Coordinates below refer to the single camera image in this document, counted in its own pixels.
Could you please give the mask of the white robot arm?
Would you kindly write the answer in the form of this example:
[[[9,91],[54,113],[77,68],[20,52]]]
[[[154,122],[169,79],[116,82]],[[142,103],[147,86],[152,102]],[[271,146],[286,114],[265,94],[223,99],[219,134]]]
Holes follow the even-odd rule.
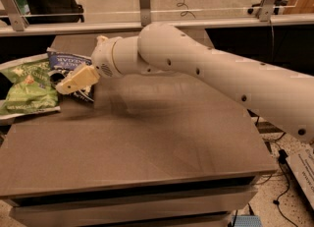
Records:
[[[314,140],[314,77],[207,47],[167,24],[139,35],[99,36],[91,64],[56,85],[73,93],[103,78],[182,73],[210,85],[302,142]]]

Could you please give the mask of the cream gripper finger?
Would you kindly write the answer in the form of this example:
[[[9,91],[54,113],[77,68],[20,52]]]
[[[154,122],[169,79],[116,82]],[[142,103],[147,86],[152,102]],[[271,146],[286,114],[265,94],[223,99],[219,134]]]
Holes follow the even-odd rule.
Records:
[[[93,66],[80,64],[56,85],[56,90],[61,94],[70,94],[96,84],[99,79],[100,75]]]
[[[97,47],[103,47],[104,45],[107,44],[107,41],[108,41],[108,37],[107,36],[99,35],[97,37],[97,44],[96,44],[96,46]]]

